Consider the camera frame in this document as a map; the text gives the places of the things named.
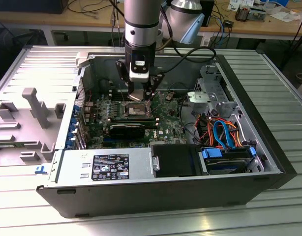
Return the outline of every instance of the side panel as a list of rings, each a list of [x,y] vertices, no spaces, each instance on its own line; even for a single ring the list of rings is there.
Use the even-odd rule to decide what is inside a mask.
[[[230,82],[231,87],[233,88],[235,94],[239,97],[240,102],[244,107],[248,117],[250,118],[251,122],[255,126],[261,140],[264,142],[265,146],[267,147],[270,155],[274,159],[278,168],[285,173],[284,177],[271,187],[271,188],[280,188],[285,183],[293,179],[297,175],[297,173],[294,170],[288,158],[286,157],[279,143],[273,136],[272,132],[269,130],[268,126],[264,122],[263,118],[257,111],[255,105],[249,98],[248,94],[244,90],[243,86],[241,85],[237,76],[231,69],[225,57],[218,56],[218,60],[220,62],[220,66],[223,72],[225,73],[227,79]]]
[[[118,184],[37,192],[65,218],[244,205],[281,175]]]

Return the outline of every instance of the white cable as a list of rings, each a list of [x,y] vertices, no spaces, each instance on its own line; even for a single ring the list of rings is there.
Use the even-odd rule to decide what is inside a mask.
[[[302,81],[302,73],[296,74],[295,77],[297,78],[297,80]]]
[[[7,36],[7,34],[9,34],[9,32],[7,31],[7,33],[3,36],[3,39],[2,39],[2,41],[3,41],[3,45],[5,46],[5,37]]]

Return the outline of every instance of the black cable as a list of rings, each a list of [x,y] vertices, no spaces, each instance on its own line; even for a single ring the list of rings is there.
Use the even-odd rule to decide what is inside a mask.
[[[183,82],[174,82],[169,86],[168,91],[170,91],[173,85],[183,85],[185,89],[189,90],[189,88],[187,88],[187,86]]]
[[[291,49],[291,47],[292,47],[292,45],[293,45],[295,39],[297,38],[297,36],[298,36],[298,34],[299,34],[299,32],[300,32],[301,27],[302,27],[302,21],[301,21],[301,24],[300,24],[300,26],[299,26],[299,29],[298,29],[297,34],[294,36],[294,39],[292,40],[292,43],[291,43],[291,45],[290,45],[290,49]]]
[[[109,0],[109,2],[111,3],[111,5],[121,14],[121,16],[123,16],[125,18],[125,15],[123,14],[123,12],[118,8],[118,6],[112,1]]]
[[[161,6],[161,8],[160,8],[160,13],[161,13],[161,15],[162,15],[162,17],[163,17],[163,19],[164,19],[166,25],[167,25],[167,29],[168,29],[170,38],[173,38],[172,27],[171,27],[171,25],[170,25],[170,23],[169,23],[169,21],[168,21],[167,15],[166,15],[166,13],[165,13],[165,11],[164,11],[164,8],[163,8],[162,6]],[[174,67],[172,67],[169,71],[171,71],[171,70],[174,69],[176,66],[178,66],[183,60],[187,60],[187,61],[195,62],[195,63],[204,63],[204,62],[207,62],[207,61],[213,59],[213,58],[216,56],[215,50],[212,49],[212,48],[210,48],[210,47],[206,47],[206,46],[205,46],[205,47],[202,46],[202,47],[195,48],[195,49],[193,49],[192,51],[188,52],[188,53],[185,54],[185,55],[181,54],[181,53],[178,51],[178,49],[177,49],[176,46],[175,46],[174,40],[172,40],[172,46],[173,46],[173,48],[174,48],[174,51],[175,51],[180,57],[182,57],[182,59],[181,59]],[[193,53],[194,51],[197,51],[197,50],[203,49],[203,48],[204,48],[204,49],[209,49],[209,50],[211,50],[211,51],[213,52],[214,56],[213,56],[212,58],[210,58],[209,60],[192,60],[192,59],[188,59],[188,58],[187,58],[187,56],[189,56],[189,55],[190,55],[191,53]]]
[[[281,70],[281,71],[283,70],[283,68],[285,67],[285,65],[288,63],[288,61],[290,60],[292,54],[293,54],[293,53],[296,51],[296,49],[298,48],[297,43],[295,44],[294,47],[292,47],[292,46],[293,46],[293,43],[295,42],[295,40],[296,40],[296,38],[297,38],[297,36],[298,36],[298,34],[299,34],[299,32],[300,32],[301,27],[302,27],[302,21],[301,21],[301,24],[300,24],[300,26],[299,26],[299,28],[298,28],[297,34],[294,36],[294,39],[292,40],[292,43],[290,44],[288,50],[287,50],[286,53],[284,54],[284,57],[283,57],[283,59],[282,59],[281,65],[280,65],[280,70]]]
[[[113,47],[115,47],[115,43],[114,43],[114,26],[115,26],[115,20],[116,20],[116,15],[115,15],[115,8],[113,7],[113,10],[112,10],[112,16],[113,19],[111,19],[111,23],[112,23],[112,32],[111,32],[111,36],[112,36],[112,44],[113,44]]]
[[[177,62],[174,66],[172,66],[170,69],[167,69],[167,70],[163,70],[160,72],[160,74],[165,74],[165,73],[168,73],[170,72],[171,70],[175,69],[183,60],[185,60],[190,54],[192,54],[193,52],[195,51],[198,51],[199,49],[209,49],[210,51],[213,52],[213,56],[204,60],[204,61],[200,61],[200,63],[204,63],[204,62],[207,62],[207,61],[210,61],[212,59],[214,59],[216,57],[216,51],[213,49],[213,48],[210,48],[210,47],[207,47],[207,46],[200,46],[198,48],[194,48],[192,50],[190,50],[188,53],[186,53],[181,59],[179,62]]]
[[[13,34],[6,26],[4,26],[3,23],[1,23],[1,21],[0,21],[0,25],[1,25],[3,28],[5,28],[5,29],[9,32],[9,34],[12,35],[13,38],[16,39],[16,40],[20,43],[20,45],[21,45],[22,47],[24,46],[24,44],[23,44],[16,36],[14,36],[14,34]]]
[[[99,10],[102,10],[102,9],[104,9],[104,8],[106,8],[106,7],[112,6],[112,5],[107,5],[107,6],[101,7],[101,8],[99,8],[99,9],[91,10],[91,11],[75,11],[75,10],[72,10],[72,9],[70,8],[70,5],[71,5],[72,3],[74,3],[75,1],[77,1],[77,0],[73,0],[72,2],[70,2],[70,3],[67,5],[67,8],[68,8],[69,11],[76,12],[76,13],[88,13],[88,12],[94,12],[94,11],[99,11]]]
[[[98,19],[97,16],[95,16],[95,14],[97,14],[97,12],[91,12],[91,13],[93,14],[93,15],[91,15],[91,14],[87,14],[87,13],[84,12],[84,11],[86,11],[86,10],[85,10],[86,7],[88,7],[88,6],[100,5],[103,1],[104,1],[104,0],[101,0],[101,1],[98,2],[98,3],[93,3],[93,4],[88,4],[88,5],[82,6],[81,0],[79,0],[79,5],[80,5],[80,9],[81,9],[81,11],[82,11],[82,14],[85,15],[85,16],[92,17],[92,18],[94,18],[94,19]]]
[[[226,11],[226,12],[229,12],[229,14],[228,14],[228,15],[225,15],[225,17],[228,17],[229,15],[231,15],[231,13],[233,12],[233,10],[235,10],[235,7],[234,7],[232,4],[230,4],[230,3],[221,2],[221,3],[217,3],[217,4],[218,4],[218,5],[222,4],[222,5],[220,5],[221,9],[224,10],[224,11]],[[230,6],[231,6],[231,9],[230,9],[230,10],[224,9],[224,8],[223,8],[224,5],[230,5]]]
[[[118,40],[119,40],[119,45],[121,47],[120,18],[119,18],[119,15],[118,15],[118,11],[116,11],[116,18],[117,18]]]
[[[189,124],[195,124],[195,122],[189,122],[185,126],[188,126]]]
[[[216,5],[216,3],[214,4],[214,6],[215,6],[215,8],[217,9],[217,11],[212,11],[212,12],[217,13],[217,14],[219,15],[219,17],[217,17],[217,16],[214,15],[214,14],[213,14],[213,16],[214,16],[215,18],[219,18],[220,21],[221,21],[221,24],[222,24],[222,23],[224,22],[225,18],[224,18],[224,16],[220,13],[220,9],[219,9],[219,7]],[[214,38],[214,40],[211,42],[211,46],[214,45],[213,47],[216,46],[216,44],[217,44],[217,43],[216,43],[216,39],[218,38],[218,36],[219,36],[219,34],[220,34],[221,30],[222,30],[222,25],[219,25],[217,21],[216,21],[216,24],[220,27],[220,29],[219,29],[218,34],[217,34],[216,37]]]
[[[216,42],[216,44],[219,44],[219,42],[222,40],[225,40],[227,37],[228,37],[228,39],[226,40],[226,41],[224,41],[223,43],[221,43],[220,45],[223,45],[223,44],[225,44],[225,43],[228,43],[229,42],[229,40],[230,40],[230,34],[231,34],[231,32],[232,32],[232,27],[228,27],[228,29],[229,29],[229,32],[228,32],[228,34],[223,38],[223,39],[219,39],[219,41],[218,42]]]
[[[182,119],[181,119],[181,109],[182,109],[182,106],[184,104],[184,101],[187,99],[187,96],[184,97],[184,99],[182,100],[181,102],[181,106],[180,106],[180,112],[179,112],[179,117],[180,117],[180,122],[181,122],[181,125],[182,127],[185,129],[186,132],[188,132],[191,136],[193,136],[195,138],[195,140],[199,141],[199,139],[197,138],[196,135],[194,135],[189,129],[186,128],[186,125],[188,124],[191,124],[191,123],[187,123],[186,125],[184,125]]]

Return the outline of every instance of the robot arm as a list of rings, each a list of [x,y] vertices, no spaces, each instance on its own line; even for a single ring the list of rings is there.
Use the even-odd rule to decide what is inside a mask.
[[[135,101],[151,98],[164,78],[154,66],[156,38],[160,33],[159,16],[163,0],[126,0],[125,4],[125,60],[116,62],[120,78],[128,86],[128,96]],[[175,32],[173,40],[190,44],[203,22],[200,0],[168,1],[170,25]],[[161,25],[168,38],[168,27]],[[143,90],[135,89],[135,83],[142,83]]]
[[[132,100],[149,99],[163,79],[154,67],[162,0],[125,1],[125,60],[116,62],[120,78]],[[142,83],[143,91],[135,89]]]

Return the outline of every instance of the computer case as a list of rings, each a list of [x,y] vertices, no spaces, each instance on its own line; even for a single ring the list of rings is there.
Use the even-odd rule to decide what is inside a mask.
[[[214,0],[201,0],[200,4],[202,6],[202,13],[205,16],[202,26],[207,27],[210,22],[210,17],[214,6]]]
[[[0,11],[62,14],[69,0],[0,0]]]

